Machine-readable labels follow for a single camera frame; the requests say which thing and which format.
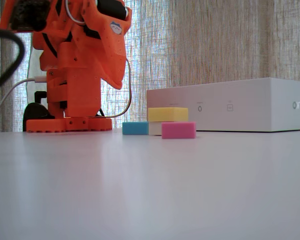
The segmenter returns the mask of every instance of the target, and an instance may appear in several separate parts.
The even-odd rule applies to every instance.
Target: white box
[[[188,108],[197,131],[300,130],[300,81],[257,78],[147,90],[147,108]]]

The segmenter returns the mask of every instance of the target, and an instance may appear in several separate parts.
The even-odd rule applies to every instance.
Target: curtain
[[[132,69],[132,103],[113,120],[147,119],[146,90],[275,77],[300,81],[300,1],[126,0],[133,11],[125,36]],[[38,71],[38,52],[31,74]],[[128,70],[122,90],[101,86],[106,115],[128,101]],[[33,102],[36,86],[28,85]]]
[[[0,17],[4,1],[0,0]],[[31,49],[31,36],[18,34],[25,44],[25,58],[13,76],[0,88],[0,101],[16,82],[27,78],[28,62]],[[0,75],[9,67],[18,55],[18,47],[9,40],[0,39]],[[27,92],[24,85],[17,87],[6,99],[0,110],[0,132],[22,131],[23,111],[27,104]]]

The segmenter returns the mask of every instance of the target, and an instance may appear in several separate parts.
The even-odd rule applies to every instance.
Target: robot
[[[122,88],[131,19],[123,0],[6,0],[0,29],[33,33],[32,45],[43,50],[40,68],[46,71],[47,91],[36,92],[26,107],[24,131],[112,129],[111,118],[98,115],[101,79]]]

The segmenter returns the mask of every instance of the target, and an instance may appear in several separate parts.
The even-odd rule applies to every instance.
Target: table surface
[[[300,240],[300,131],[0,133],[0,240]]]

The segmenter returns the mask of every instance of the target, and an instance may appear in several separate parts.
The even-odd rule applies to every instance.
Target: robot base
[[[26,121],[26,131],[28,133],[108,131],[111,129],[112,120],[105,117],[65,117],[57,119],[29,119]]]

